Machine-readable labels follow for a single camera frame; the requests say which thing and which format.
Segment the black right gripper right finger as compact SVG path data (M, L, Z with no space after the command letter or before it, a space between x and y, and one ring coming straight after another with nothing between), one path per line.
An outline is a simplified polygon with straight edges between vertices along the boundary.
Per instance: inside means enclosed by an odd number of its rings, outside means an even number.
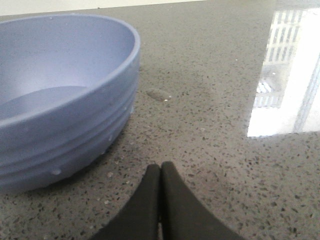
M210 213L185 185L175 165L161 165L162 232L165 240L242 240Z

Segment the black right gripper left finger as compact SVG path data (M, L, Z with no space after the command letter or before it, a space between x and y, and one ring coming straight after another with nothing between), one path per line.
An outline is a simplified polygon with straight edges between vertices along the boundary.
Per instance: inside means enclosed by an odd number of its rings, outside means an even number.
M161 169L147 166L137 189L120 212L92 240L156 240L158 238Z

